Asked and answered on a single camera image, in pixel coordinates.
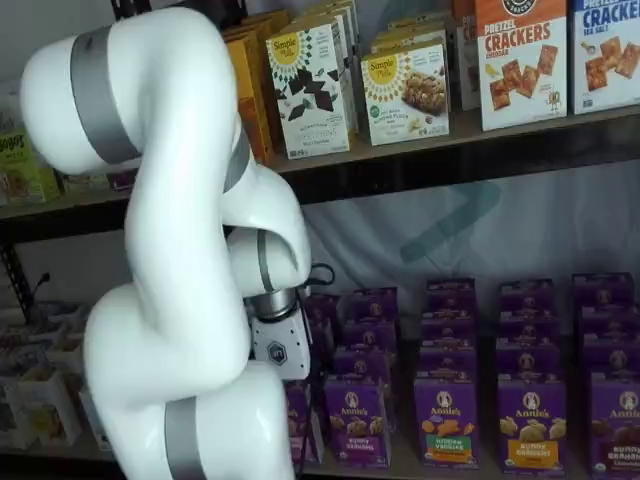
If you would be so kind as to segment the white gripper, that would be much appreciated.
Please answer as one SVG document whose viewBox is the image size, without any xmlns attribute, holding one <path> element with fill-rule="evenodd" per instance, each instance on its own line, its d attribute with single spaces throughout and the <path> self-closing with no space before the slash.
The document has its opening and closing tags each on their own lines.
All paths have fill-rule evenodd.
<svg viewBox="0 0 640 480">
<path fill-rule="evenodd" d="M 300 301 L 255 307 L 251 318 L 255 359 L 271 364 L 283 381 L 305 380 L 311 372 L 308 322 Z"/>
</svg>

